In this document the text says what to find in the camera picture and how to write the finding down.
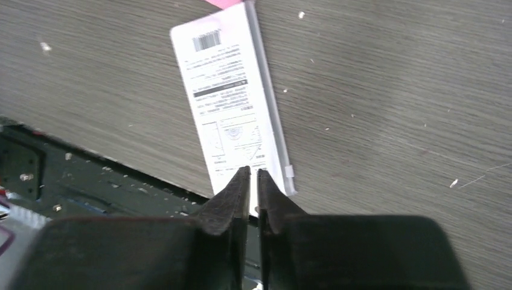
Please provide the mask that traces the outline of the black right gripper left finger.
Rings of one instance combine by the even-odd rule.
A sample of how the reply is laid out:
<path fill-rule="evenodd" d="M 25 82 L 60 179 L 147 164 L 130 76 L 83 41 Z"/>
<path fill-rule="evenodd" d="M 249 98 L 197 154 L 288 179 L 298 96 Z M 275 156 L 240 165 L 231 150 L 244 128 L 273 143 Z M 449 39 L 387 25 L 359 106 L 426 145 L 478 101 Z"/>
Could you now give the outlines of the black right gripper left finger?
<path fill-rule="evenodd" d="M 72 217 L 47 223 L 9 289 L 241 289 L 251 171 L 186 217 Z"/>

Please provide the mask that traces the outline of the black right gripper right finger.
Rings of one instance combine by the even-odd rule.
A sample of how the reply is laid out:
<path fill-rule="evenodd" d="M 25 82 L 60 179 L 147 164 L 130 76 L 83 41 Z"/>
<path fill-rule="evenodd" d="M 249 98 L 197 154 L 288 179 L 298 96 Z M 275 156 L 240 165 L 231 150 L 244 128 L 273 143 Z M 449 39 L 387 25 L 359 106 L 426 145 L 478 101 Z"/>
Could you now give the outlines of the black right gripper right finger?
<path fill-rule="evenodd" d="M 441 226 L 425 216 L 309 214 L 257 173 L 264 289 L 469 289 Z"/>

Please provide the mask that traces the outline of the white ruler set package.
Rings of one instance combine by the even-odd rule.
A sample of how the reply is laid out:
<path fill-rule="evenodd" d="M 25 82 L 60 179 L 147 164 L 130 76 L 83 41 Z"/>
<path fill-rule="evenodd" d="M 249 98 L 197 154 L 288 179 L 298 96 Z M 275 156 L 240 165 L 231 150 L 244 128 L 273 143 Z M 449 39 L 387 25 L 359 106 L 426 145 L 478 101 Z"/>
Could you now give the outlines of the white ruler set package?
<path fill-rule="evenodd" d="M 255 2 L 175 26 L 170 39 L 214 193 L 249 166 L 252 216 L 257 216 L 258 170 L 267 170 L 282 193 L 294 195 L 295 174 Z"/>

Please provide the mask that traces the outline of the pink student backpack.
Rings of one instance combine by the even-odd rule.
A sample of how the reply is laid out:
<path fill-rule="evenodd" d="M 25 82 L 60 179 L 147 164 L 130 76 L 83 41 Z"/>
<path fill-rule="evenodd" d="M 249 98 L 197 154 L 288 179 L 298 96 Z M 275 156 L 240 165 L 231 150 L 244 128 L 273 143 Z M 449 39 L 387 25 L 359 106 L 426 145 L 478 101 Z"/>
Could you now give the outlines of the pink student backpack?
<path fill-rule="evenodd" d="M 227 9 L 232 7 L 233 5 L 237 5 L 243 0 L 205 0 L 206 2 L 212 4 L 215 7 L 218 7 L 220 9 Z"/>

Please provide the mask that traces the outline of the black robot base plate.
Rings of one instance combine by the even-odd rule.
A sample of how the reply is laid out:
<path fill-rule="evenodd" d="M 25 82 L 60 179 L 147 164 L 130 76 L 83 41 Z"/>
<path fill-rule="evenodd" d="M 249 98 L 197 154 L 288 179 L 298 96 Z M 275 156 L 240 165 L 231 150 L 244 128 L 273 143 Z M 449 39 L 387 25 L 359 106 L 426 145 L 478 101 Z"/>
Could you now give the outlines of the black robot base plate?
<path fill-rule="evenodd" d="M 49 222 L 89 217 L 184 218 L 210 199 L 1 117 L 1 288 Z M 262 289 L 248 216 L 243 287 Z"/>

